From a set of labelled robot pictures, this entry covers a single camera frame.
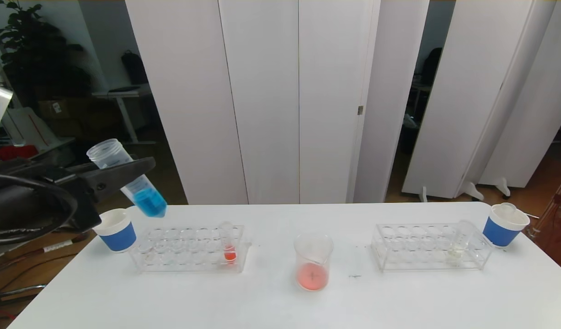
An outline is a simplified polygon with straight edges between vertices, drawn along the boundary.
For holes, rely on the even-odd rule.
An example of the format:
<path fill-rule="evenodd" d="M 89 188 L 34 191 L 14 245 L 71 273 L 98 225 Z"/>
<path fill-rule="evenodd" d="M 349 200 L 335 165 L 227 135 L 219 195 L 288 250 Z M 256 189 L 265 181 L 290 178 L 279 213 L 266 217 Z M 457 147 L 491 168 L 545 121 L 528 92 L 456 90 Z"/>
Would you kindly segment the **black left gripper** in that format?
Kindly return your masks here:
<path fill-rule="evenodd" d="M 156 165 L 153 157 L 99 169 L 0 166 L 0 238 L 83 233 L 101 221 L 99 203 Z"/>

